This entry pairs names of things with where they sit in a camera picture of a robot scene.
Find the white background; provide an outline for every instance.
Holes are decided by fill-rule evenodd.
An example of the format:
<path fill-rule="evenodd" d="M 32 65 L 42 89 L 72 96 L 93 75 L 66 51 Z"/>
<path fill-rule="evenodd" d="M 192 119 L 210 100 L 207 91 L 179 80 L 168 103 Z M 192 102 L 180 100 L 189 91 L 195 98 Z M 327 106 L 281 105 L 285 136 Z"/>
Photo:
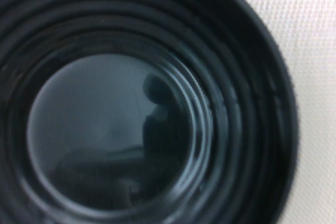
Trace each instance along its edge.
<path fill-rule="evenodd" d="M 300 158 L 281 224 L 336 224 L 336 0 L 248 0 L 285 57 Z"/>

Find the black plastic container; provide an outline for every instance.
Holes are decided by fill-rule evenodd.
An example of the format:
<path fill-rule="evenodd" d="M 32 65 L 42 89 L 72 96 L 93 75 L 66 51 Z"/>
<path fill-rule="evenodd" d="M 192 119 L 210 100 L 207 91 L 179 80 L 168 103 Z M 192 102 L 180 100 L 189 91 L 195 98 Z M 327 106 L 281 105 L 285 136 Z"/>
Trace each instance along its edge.
<path fill-rule="evenodd" d="M 297 110 L 242 0 L 2 0 L 0 128 L 2 224 L 276 223 Z"/>

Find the white surface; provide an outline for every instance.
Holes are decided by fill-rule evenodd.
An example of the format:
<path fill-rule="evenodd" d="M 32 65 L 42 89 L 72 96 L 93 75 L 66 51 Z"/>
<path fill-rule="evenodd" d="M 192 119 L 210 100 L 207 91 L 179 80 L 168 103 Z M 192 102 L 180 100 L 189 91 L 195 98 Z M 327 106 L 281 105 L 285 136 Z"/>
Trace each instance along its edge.
<path fill-rule="evenodd" d="M 281 224 L 336 224 L 336 0 L 248 0 L 285 57 L 300 109 L 297 176 Z"/>

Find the black bowl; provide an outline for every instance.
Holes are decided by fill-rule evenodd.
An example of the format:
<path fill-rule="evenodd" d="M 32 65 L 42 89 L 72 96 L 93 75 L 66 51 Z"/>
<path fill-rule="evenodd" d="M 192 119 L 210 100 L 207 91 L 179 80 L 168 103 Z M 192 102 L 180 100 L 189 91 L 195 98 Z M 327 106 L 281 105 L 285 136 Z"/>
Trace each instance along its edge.
<path fill-rule="evenodd" d="M 2 0 L 0 30 L 0 223 L 276 223 L 297 109 L 248 4 Z"/>

